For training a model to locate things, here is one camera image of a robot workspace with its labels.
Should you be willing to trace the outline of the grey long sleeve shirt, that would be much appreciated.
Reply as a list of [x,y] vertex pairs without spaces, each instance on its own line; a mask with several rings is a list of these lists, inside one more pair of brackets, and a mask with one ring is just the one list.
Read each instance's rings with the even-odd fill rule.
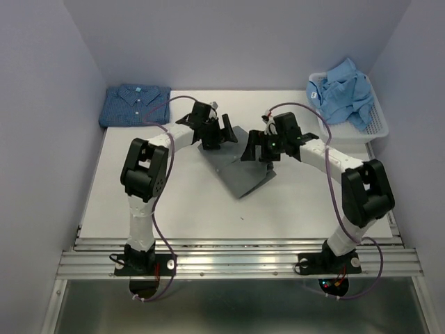
[[235,126],[234,133],[237,143],[223,143],[219,150],[204,150],[202,144],[197,148],[229,192],[236,199],[241,199],[271,181],[276,172],[273,163],[241,161],[248,133],[239,126]]

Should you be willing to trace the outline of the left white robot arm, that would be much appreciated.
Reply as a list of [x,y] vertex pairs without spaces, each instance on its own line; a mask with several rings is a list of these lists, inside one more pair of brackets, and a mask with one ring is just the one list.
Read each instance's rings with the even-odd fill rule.
[[115,263],[146,274],[155,267],[154,209],[171,174],[176,151],[200,142],[205,150],[237,143],[229,116],[217,116],[215,102],[194,102],[192,111],[148,140],[132,140],[120,175],[129,203],[129,236]]

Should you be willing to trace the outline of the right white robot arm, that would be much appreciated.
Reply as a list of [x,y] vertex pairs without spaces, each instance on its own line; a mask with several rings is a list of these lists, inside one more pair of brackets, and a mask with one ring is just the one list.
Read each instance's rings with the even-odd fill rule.
[[251,130],[241,161],[274,162],[282,154],[325,173],[330,183],[341,186],[341,203],[334,203],[339,227],[323,243],[319,253],[298,260],[300,273],[334,273],[356,260],[354,251],[379,219],[394,208],[395,200],[383,164],[362,161],[323,142],[313,133],[302,133],[292,112],[263,117],[264,130]]

